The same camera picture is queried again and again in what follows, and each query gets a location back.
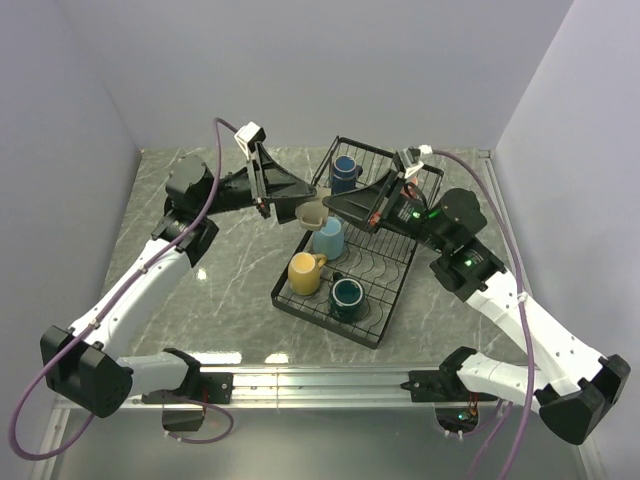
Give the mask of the grey-green ceramic mug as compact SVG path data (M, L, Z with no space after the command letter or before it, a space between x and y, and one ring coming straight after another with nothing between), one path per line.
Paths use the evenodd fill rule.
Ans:
M296 207L295 216L301 228L309 231L319 231L326 225L329 209L322 201L330 195L330 188L319 187L313 198L307 199Z

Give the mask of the dark blue glazed mug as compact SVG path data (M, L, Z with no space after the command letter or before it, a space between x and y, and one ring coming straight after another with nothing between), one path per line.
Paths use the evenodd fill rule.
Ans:
M362 167L351 156L337 157L331 166L331 194L337 195L354 190L361 174Z

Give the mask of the light blue mug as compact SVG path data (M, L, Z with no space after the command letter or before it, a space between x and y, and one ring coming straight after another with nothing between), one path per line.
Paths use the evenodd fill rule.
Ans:
M341 256L343 248L343 225L338 218L328 217L325 226L312 235L312 251L332 261Z

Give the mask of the black wire dish rack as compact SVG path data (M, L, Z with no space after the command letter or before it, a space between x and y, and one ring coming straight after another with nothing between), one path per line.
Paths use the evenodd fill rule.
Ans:
M367 186L382 177L392 164L392 152L362 142L337 136L312 178L314 186L329 186L333 160L346 155L363 168L357 185ZM430 204L435 203L444 172L426 165L417 175L418 187ZM296 318L322 327L369 349L377 349L391 323L396 304L417 250L417 243L398 233L380 230L365 233L345 224L345 243L341 256L321 269L319 289L310 296L291 290L285 266L271 291L275 308ZM356 320L348 323L330 314L330 286L339 273L364 286L364 304Z

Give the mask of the cream yellow mug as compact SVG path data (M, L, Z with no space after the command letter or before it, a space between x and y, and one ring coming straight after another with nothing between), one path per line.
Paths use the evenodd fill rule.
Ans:
M298 295L314 294L320 286L320 270L327 262L324 254L299 252L289 262L287 277L291 290Z

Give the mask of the dark green mug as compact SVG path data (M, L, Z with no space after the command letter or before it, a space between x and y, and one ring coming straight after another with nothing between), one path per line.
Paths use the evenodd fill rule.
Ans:
M364 303L365 289L359 280L340 272L332 275L329 290L329 314L332 318L341 323L357 323Z

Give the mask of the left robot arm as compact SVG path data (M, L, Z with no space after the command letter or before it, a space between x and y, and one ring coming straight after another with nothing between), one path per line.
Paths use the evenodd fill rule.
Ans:
M40 340L42 360L52 366L47 386L99 418L136 395L168 391L180 402L201 399L201 364L192 356L176 348L151 356L124 352L210 248L218 233L211 215L254 207L288 223L317 193L277 164L261 142L250 147L245 166L226 177L212 173L199 156L184 156L165 189L164 215L127 273L70 327L52 326Z

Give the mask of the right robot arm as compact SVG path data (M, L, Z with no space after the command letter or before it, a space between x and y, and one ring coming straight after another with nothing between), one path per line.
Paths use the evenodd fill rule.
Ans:
M528 356L519 367L460 347L440 366L445 395L499 397L537 413L560 439L581 445L614 406L630 375L569 332L518 285L504 262L477 238L486 224L474 192L447 190L427 207L412 184L389 172L376 183L330 195L330 212L363 231L393 231L438 253L430 265L441 286L484 315Z

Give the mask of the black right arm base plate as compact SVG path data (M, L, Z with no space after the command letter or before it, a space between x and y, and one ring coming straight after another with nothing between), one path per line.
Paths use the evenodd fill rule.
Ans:
M412 370L408 380L400 384L408 391L413 403L446 403L478 400L497 401L496 396L469 391L454 373L440 370Z

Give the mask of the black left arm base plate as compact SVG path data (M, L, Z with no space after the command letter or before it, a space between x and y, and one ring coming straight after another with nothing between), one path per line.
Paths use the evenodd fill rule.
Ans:
M188 395L175 392L156 391L141 397L143 404L176 404L182 398L215 405L227 405L231 402L234 375L231 372L204 372L196 383L195 389Z

